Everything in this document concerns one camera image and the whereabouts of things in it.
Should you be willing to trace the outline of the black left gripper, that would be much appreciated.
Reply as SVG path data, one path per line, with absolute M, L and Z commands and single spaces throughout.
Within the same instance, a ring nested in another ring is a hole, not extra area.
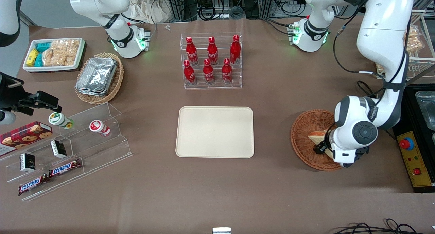
M 355 151 L 355 157 L 360 158 L 362 155 L 368 154 L 369 148 L 370 148 L 370 146 L 365 146 L 365 147 L 357 149 Z M 326 154 L 329 151 L 328 146 L 325 143 L 320 143 L 320 144 L 315 145 L 313 150 L 318 155 Z

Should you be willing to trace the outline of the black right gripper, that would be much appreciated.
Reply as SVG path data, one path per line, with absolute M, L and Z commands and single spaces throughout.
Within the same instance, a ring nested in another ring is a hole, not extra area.
M 35 94 L 28 94 L 30 104 L 19 104 L 19 101 L 26 98 L 26 91 L 23 88 L 24 81 L 16 79 L 5 73 L 0 73 L 0 108 L 3 111 L 11 112 L 15 106 L 17 113 L 33 114 L 34 109 L 48 109 L 56 113 L 62 112 L 58 105 L 59 99 L 44 92 L 37 91 Z

